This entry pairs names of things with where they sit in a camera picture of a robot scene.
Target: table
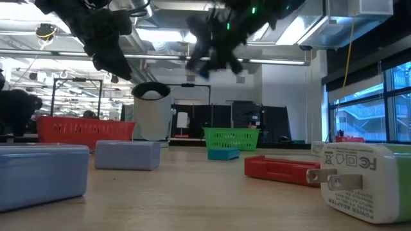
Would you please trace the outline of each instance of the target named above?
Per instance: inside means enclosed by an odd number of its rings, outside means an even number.
[[[205,148],[169,148],[152,172],[95,170],[91,161],[83,198],[0,214],[0,230],[411,230],[345,215],[316,188],[246,177],[243,158],[255,154],[316,160],[306,150],[257,150],[224,162],[207,160]]]

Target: green basket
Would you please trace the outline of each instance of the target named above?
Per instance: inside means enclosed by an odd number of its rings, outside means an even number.
[[[207,149],[238,148],[255,151],[259,129],[248,128],[203,128]]]

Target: red object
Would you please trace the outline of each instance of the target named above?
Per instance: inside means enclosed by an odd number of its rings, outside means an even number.
[[[244,160],[244,174],[265,180],[275,180],[291,184],[320,187],[320,184],[307,183],[309,169],[320,169],[316,162],[302,162],[265,158],[265,156],[247,157]]]
[[[335,142],[365,142],[363,137],[335,137]]]
[[[96,142],[131,141],[135,123],[42,116],[37,119],[39,142],[62,142],[96,148]]]
[[[188,135],[174,135],[175,138],[188,138]]]

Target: blue foam block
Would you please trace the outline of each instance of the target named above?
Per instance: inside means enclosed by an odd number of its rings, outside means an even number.
[[[89,148],[70,144],[0,144],[0,212],[82,196]]]
[[[240,150],[237,148],[218,148],[208,150],[209,160],[232,160],[240,156]]]
[[[154,170],[160,165],[161,143],[98,141],[96,169]]]

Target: metal prong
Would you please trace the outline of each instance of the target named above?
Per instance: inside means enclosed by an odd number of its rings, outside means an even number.
[[[335,175],[336,169],[311,169],[307,170],[307,183],[326,183],[329,175]]]
[[[362,189],[362,175],[331,175],[327,185],[330,191]]]

